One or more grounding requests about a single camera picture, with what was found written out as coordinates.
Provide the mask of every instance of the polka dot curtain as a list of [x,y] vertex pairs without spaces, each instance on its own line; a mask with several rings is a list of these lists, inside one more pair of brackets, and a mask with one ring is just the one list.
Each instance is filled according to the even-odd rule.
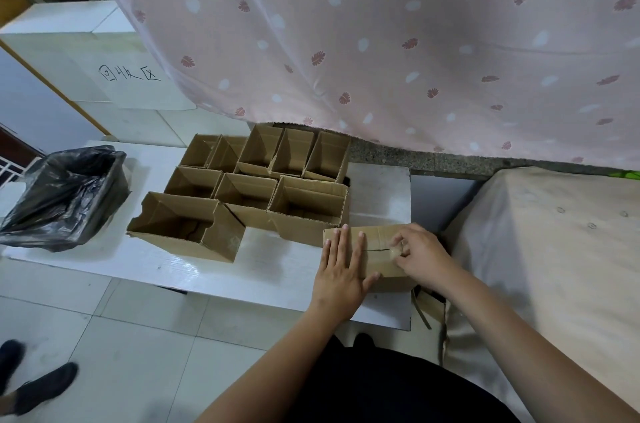
[[640,169],[638,0],[117,1],[216,113]]

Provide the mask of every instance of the left hand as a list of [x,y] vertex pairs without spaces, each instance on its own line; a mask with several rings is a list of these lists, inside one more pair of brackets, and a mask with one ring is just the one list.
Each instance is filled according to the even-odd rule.
[[349,227],[344,225],[342,229],[335,229],[333,239],[325,241],[308,309],[335,327],[352,318],[371,286],[380,278],[380,273],[372,273],[364,280],[359,277],[363,232],[358,234],[358,243],[347,266],[348,234]]

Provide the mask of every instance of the white table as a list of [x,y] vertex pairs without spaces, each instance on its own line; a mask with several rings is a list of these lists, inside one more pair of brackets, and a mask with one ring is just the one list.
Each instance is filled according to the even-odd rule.
[[[61,253],[39,248],[11,248],[4,255],[89,273],[124,278],[188,292],[306,310],[311,298],[320,248],[286,241],[277,233],[247,228],[234,263],[178,257],[125,234],[139,215],[148,191],[162,192],[184,148],[91,141],[112,144],[127,153],[131,193],[111,222],[83,246]],[[352,226],[411,222],[409,170],[350,163]],[[353,320],[396,329],[411,329],[410,293],[370,294]]]

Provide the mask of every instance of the person's foot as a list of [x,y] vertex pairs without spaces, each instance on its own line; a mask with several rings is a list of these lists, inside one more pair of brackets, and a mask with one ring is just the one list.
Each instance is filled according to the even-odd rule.
[[0,346],[0,395],[6,391],[9,379],[22,362],[24,352],[25,345],[17,340],[7,340]]
[[60,396],[71,386],[78,373],[78,364],[67,362],[43,377],[20,386],[15,392],[13,414],[23,415],[40,403]]
[[353,340],[353,346],[358,349],[373,349],[376,344],[373,342],[373,338],[369,334],[360,332]]

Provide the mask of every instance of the open cardboard box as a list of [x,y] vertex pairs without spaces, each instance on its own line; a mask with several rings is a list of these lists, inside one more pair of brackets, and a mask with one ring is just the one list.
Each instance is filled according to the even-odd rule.
[[165,194],[212,198],[222,172],[196,167],[177,167],[164,188]]
[[174,255],[233,262],[244,226],[220,201],[149,192],[127,234]]
[[349,219],[349,188],[343,184],[282,176],[268,208],[283,239],[322,246],[323,231]]
[[205,168],[213,149],[218,144],[220,135],[194,135],[191,143],[184,152],[181,166]]
[[284,128],[256,125],[237,162],[235,173],[269,177],[269,165],[276,154]]
[[233,172],[246,140],[247,137],[220,136],[218,144],[209,156],[207,168],[222,172]]
[[313,142],[313,132],[285,128],[276,155],[269,165],[271,176],[302,177]]
[[226,173],[222,177],[215,199],[224,202],[246,227],[276,231],[276,226],[267,213],[267,207],[277,183],[274,178]]
[[[393,261],[400,251],[394,249],[392,252],[389,241],[400,227],[402,225],[349,228],[347,259],[351,259],[353,248],[358,242],[358,233],[363,231],[365,243],[360,257],[360,277],[364,279],[375,272],[382,275],[371,288],[372,292],[408,292],[418,284]],[[323,241],[333,239],[333,236],[333,229],[327,229],[324,231]]]
[[350,143],[348,136],[320,132],[302,177],[342,183],[349,164]]

